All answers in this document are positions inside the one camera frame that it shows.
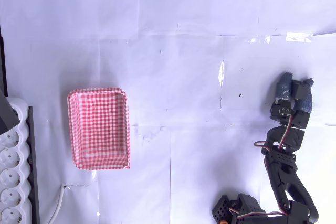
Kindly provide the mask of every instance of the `pink gingham tray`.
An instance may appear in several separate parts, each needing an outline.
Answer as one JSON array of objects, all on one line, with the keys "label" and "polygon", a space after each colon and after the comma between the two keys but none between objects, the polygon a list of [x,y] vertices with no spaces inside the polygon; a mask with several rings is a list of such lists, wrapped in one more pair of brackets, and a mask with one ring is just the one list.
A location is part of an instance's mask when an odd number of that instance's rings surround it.
[{"label": "pink gingham tray", "polygon": [[118,88],[76,89],[68,95],[73,163],[84,170],[130,168],[127,96]]}]

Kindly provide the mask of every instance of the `white cable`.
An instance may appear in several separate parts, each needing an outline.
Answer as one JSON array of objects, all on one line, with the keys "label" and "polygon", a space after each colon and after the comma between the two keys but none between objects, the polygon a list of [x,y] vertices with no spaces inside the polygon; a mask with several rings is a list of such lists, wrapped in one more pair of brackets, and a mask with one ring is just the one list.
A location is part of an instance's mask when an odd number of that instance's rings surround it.
[{"label": "white cable", "polygon": [[54,222],[54,220],[56,219],[59,209],[61,208],[62,205],[62,201],[63,201],[63,194],[64,194],[64,189],[66,188],[66,186],[61,186],[60,192],[59,192],[59,198],[58,198],[58,203],[57,203],[57,207],[55,209],[54,214],[52,215],[50,221],[48,224],[52,224]]}]

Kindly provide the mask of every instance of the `power strip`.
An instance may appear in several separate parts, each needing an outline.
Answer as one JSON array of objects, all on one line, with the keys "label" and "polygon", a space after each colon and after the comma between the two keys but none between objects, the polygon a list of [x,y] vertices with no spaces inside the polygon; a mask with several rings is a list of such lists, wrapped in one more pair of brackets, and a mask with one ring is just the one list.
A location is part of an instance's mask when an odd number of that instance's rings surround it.
[{"label": "power strip", "polygon": [[20,123],[0,136],[0,224],[31,224],[28,105],[18,98],[7,100]]}]

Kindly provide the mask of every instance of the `paper sheet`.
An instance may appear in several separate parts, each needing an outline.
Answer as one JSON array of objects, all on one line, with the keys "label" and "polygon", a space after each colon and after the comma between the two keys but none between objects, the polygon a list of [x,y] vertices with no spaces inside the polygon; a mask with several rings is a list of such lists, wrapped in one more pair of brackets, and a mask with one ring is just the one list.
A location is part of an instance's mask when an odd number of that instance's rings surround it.
[{"label": "paper sheet", "polygon": [[335,31],[335,8],[335,0],[262,0],[259,34]]},{"label": "paper sheet", "polygon": [[172,132],[171,223],[213,223],[222,195],[260,200],[263,157],[253,142],[265,127],[224,126]]},{"label": "paper sheet", "polygon": [[14,38],[134,38],[138,0],[2,0],[1,28]]},{"label": "paper sheet", "polygon": [[131,124],[210,124],[220,116],[222,51],[220,37],[102,40],[101,85],[128,94]]},{"label": "paper sheet", "polygon": [[171,132],[133,127],[131,136],[131,168],[98,172],[100,223],[168,224]]},{"label": "paper sheet", "polygon": [[269,43],[251,42],[259,38],[226,38],[223,118],[229,123],[268,123],[274,101],[275,84],[292,72],[293,78],[314,78],[313,111],[310,125],[335,123],[336,106],[330,87],[336,85],[334,38],[311,38],[311,42],[286,41],[272,36]]},{"label": "paper sheet", "polygon": [[[283,71],[315,80],[298,175],[326,221],[336,43],[311,34],[336,30],[334,9],[334,0],[0,0],[8,92],[34,108],[42,223],[61,184],[90,186],[66,189],[55,223],[212,223],[220,195],[239,192],[277,210],[252,143],[277,125],[269,108]],[[99,87],[127,93],[133,137],[131,169],[97,176],[72,163],[66,96]]]}]

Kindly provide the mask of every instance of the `white table surface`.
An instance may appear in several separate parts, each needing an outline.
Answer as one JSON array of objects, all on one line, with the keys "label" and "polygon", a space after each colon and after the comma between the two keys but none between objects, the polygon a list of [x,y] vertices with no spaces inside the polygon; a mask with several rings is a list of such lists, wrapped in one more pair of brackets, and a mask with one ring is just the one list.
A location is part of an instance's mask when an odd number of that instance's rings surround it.
[{"label": "white table surface", "polygon": [[[336,38],[312,34],[336,30],[335,8],[336,0],[0,0],[8,93],[34,108],[42,224],[62,184],[77,186],[65,190],[55,224],[214,223],[222,194],[278,210],[253,142],[277,125],[269,108],[284,71],[315,80],[297,164],[327,222]],[[72,163],[67,94],[99,87],[128,95],[130,169]]]}]

